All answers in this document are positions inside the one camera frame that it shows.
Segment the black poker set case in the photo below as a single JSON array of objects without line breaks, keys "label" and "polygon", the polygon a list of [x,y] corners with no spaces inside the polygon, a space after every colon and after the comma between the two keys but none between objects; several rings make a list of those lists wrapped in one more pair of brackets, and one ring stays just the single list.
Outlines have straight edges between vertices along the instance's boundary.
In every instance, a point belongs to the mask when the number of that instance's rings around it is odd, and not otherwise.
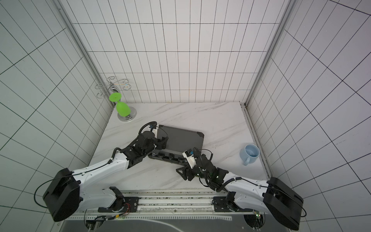
[{"label": "black poker set case", "polygon": [[193,148],[202,149],[204,134],[199,131],[185,130],[165,125],[159,125],[157,129],[157,138],[168,138],[165,144],[157,146],[155,150],[148,155],[149,158],[162,160],[169,163],[186,165],[188,161],[183,153],[193,152]]}]

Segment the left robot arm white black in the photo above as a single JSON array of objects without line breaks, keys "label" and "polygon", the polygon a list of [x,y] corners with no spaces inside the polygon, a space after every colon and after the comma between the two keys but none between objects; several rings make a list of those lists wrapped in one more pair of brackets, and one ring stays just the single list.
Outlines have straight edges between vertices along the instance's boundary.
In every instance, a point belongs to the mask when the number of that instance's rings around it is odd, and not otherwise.
[{"label": "left robot arm white black", "polygon": [[79,210],[107,208],[121,211],[126,202],[121,191],[113,186],[98,188],[95,185],[120,171],[143,161],[156,147],[166,145],[169,137],[158,139],[152,131],[138,134],[125,148],[115,148],[112,156],[94,165],[71,171],[64,168],[49,180],[43,201],[53,221],[60,222]]}]

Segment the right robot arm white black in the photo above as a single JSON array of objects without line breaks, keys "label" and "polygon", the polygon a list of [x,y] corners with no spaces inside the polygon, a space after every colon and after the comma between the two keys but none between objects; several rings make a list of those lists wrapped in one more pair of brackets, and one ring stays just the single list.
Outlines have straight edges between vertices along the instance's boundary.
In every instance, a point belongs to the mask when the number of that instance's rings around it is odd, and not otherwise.
[{"label": "right robot arm white black", "polygon": [[198,177],[204,179],[211,190],[225,191],[225,202],[231,212],[249,209],[269,213],[280,224],[295,231],[299,230],[300,219],[306,216],[303,198],[278,178],[253,180],[240,177],[215,167],[205,155],[186,156],[178,164],[182,167],[176,171],[184,180]]}]

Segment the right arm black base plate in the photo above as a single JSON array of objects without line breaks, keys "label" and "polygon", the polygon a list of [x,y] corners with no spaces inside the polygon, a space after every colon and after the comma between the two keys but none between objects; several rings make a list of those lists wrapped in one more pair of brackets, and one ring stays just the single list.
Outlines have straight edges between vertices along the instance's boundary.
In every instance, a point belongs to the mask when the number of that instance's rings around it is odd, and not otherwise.
[{"label": "right arm black base plate", "polygon": [[214,197],[212,200],[215,212],[253,212],[253,209],[242,209],[228,197]]}]

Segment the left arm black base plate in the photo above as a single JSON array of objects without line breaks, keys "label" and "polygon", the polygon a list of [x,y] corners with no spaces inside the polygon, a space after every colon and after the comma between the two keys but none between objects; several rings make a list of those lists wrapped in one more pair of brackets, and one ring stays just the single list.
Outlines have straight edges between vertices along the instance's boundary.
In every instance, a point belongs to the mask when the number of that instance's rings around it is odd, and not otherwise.
[{"label": "left arm black base plate", "polygon": [[134,213],[137,212],[139,197],[124,197],[115,200],[109,207],[98,208],[99,213]]}]

